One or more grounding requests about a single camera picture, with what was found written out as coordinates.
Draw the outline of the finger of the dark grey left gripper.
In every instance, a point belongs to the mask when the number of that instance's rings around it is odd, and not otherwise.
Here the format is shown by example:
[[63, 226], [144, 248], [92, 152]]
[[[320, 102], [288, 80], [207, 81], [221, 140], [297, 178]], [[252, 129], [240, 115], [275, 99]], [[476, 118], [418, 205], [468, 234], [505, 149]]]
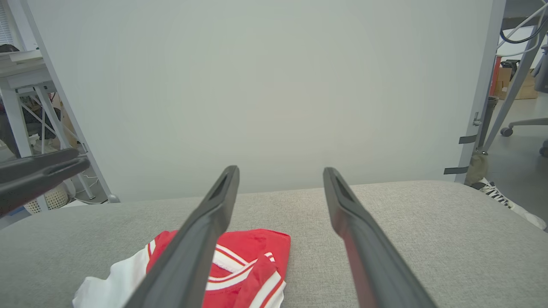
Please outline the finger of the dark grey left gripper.
[[0, 163], [0, 181], [22, 178], [51, 166], [72, 162], [78, 158], [80, 158], [79, 151], [69, 148], [37, 156], [7, 160]]
[[0, 181], [0, 217], [22, 207], [90, 167], [86, 156], [11, 181]]

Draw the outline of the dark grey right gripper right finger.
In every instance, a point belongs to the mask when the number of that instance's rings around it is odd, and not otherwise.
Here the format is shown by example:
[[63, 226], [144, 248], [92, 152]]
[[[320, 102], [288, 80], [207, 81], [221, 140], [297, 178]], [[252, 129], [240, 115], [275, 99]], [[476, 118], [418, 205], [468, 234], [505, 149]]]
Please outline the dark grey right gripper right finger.
[[344, 241], [360, 308], [437, 308], [343, 176], [323, 171], [331, 226]]

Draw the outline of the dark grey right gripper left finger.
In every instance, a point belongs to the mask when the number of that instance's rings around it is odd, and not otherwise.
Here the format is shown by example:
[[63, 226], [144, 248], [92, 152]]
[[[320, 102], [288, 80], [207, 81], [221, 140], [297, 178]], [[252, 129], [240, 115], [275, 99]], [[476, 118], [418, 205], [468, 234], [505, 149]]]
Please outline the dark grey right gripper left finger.
[[217, 240], [230, 224], [239, 174], [235, 165], [221, 172], [125, 308], [202, 308]]

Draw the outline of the red and white basketball jersey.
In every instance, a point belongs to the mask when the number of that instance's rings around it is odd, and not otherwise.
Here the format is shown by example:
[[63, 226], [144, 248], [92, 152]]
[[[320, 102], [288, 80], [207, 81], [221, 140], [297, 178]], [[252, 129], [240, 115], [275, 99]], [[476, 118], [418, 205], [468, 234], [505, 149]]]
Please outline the red and white basketball jersey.
[[[114, 263], [106, 279], [86, 277], [74, 308], [123, 308], [176, 231], [163, 231], [132, 257]], [[255, 229], [226, 232], [217, 241], [202, 308], [280, 308], [290, 236]]]

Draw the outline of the white perforated laundry basket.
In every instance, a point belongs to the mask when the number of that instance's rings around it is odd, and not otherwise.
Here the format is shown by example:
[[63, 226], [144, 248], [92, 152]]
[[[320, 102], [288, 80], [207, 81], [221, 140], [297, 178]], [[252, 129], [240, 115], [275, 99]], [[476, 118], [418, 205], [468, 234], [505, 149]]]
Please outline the white perforated laundry basket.
[[[57, 209], [69, 204], [71, 199], [76, 194], [76, 188], [71, 180], [66, 180], [57, 187], [47, 191], [45, 193], [45, 200], [48, 205], [48, 209]], [[38, 202], [34, 199], [24, 205], [24, 208], [30, 214], [37, 214], [41, 212], [41, 208]]]

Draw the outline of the olive trouser leg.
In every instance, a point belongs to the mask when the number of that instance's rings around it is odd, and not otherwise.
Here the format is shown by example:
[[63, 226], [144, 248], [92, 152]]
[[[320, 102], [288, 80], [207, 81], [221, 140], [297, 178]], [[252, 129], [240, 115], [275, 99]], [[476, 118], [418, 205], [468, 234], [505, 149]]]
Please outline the olive trouser leg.
[[475, 151], [470, 160], [464, 184], [471, 186], [479, 183], [488, 173], [488, 156]]

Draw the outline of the white black striped shoe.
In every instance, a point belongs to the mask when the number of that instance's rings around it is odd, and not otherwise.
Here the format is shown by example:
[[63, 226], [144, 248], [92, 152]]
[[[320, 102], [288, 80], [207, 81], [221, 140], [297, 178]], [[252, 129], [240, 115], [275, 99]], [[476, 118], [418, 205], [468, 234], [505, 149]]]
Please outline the white black striped shoe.
[[520, 205], [505, 197], [505, 195], [503, 195], [501, 191], [499, 191], [499, 189], [496, 187], [495, 183], [488, 181], [486, 178], [483, 178], [480, 181], [471, 184], [471, 187], [478, 191], [481, 191], [482, 193], [491, 197], [493, 200], [501, 203], [508, 209], [511, 209], [514, 213], [518, 214], [537, 228], [540, 228], [540, 230], [546, 230], [547, 224], [544, 220], [528, 212]]

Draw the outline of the white backdrop panel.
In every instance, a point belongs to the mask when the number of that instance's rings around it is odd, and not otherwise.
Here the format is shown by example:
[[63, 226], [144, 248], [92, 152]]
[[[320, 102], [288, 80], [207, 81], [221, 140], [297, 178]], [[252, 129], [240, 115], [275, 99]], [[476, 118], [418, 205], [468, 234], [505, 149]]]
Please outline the white backdrop panel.
[[506, 0], [20, 0], [105, 191], [462, 181]]

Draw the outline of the grey office chair base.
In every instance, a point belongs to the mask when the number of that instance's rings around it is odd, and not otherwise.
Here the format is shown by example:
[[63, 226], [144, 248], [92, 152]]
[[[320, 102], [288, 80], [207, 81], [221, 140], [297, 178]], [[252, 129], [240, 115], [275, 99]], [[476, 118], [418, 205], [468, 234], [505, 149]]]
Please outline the grey office chair base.
[[[529, 119], [529, 120], [520, 120], [520, 121], [514, 121], [509, 124], [508, 127], [504, 127], [500, 130], [500, 134], [502, 136], [508, 137], [513, 134], [513, 127], [517, 125], [544, 125], [548, 126], [548, 118], [536, 118], [536, 119]], [[548, 158], [548, 138], [544, 140], [542, 143], [541, 148], [539, 149], [539, 154], [542, 157]]]

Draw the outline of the grey metal stand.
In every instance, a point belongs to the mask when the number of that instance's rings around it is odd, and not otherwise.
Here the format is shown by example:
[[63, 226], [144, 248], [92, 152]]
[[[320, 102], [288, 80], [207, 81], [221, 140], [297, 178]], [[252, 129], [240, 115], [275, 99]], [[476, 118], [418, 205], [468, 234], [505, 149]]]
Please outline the grey metal stand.
[[539, 17], [538, 25], [534, 27], [534, 30], [538, 30], [539, 33], [536, 34], [536, 42], [529, 42], [527, 44], [526, 50], [522, 53], [522, 59], [518, 66], [517, 72], [514, 74], [511, 83], [509, 84], [507, 95], [504, 103], [501, 105], [500, 111], [493, 121], [490, 133], [486, 139], [482, 139], [477, 151], [483, 155], [488, 154], [488, 150], [493, 144], [499, 129], [502, 128], [503, 122], [505, 121], [509, 110], [511, 109], [515, 98], [517, 97], [519, 90], [521, 89], [523, 82], [526, 79], [526, 76], [529, 74], [530, 67], [532, 66], [533, 60], [536, 58], [536, 55], [540, 49], [540, 45], [544, 40], [544, 36], [548, 31], [548, 22], [544, 22], [544, 16]]

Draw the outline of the brown cardboard box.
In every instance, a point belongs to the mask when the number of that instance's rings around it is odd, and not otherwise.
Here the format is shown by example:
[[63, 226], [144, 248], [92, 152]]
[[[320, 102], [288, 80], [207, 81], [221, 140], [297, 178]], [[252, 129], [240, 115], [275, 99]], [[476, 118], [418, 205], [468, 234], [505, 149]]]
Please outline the brown cardboard box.
[[[526, 75], [522, 86], [516, 95], [516, 100], [522, 99], [536, 99], [538, 92], [534, 89], [535, 78], [532, 76], [533, 69], [530, 69]], [[499, 68], [494, 96], [497, 96], [501, 100], [505, 100], [512, 84], [513, 78], [511, 77], [512, 68]]]

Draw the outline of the white frame table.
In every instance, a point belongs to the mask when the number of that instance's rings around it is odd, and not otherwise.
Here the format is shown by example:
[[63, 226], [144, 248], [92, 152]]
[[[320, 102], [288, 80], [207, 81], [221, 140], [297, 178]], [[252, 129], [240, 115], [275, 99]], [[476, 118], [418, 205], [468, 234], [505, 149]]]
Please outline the white frame table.
[[[42, 107], [43, 118], [39, 121], [43, 128], [48, 127], [60, 141], [61, 149], [73, 148], [70, 146], [65, 127], [58, 119], [55, 109], [49, 98], [50, 93], [60, 93], [60, 86], [53, 84], [53, 78], [47, 69], [44, 52], [38, 49], [30, 51], [9, 51], [0, 53], [0, 95], [9, 124], [14, 135], [20, 158], [36, 156], [29, 142], [29, 133], [26, 127], [23, 110], [27, 106], [20, 100], [22, 96], [36, 95]], [[83, 183], [83, 172], [75, 175]], [[45, 194], [35, 199], [41, 212], [48, 211]]]

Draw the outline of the red post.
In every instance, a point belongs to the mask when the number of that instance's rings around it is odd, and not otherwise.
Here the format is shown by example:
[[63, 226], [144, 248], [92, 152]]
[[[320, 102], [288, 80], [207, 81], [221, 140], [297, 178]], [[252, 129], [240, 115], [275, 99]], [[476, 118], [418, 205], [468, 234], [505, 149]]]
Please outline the red post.
[[501, 59], [502, 58], [498, 55], [495, 57], [493, 71], [492, 71], [492, 78], [491, 78], [491, 87], [489, 89], [489, 94], [488, 94], [489, 96], [494, 96], [496, 92]]

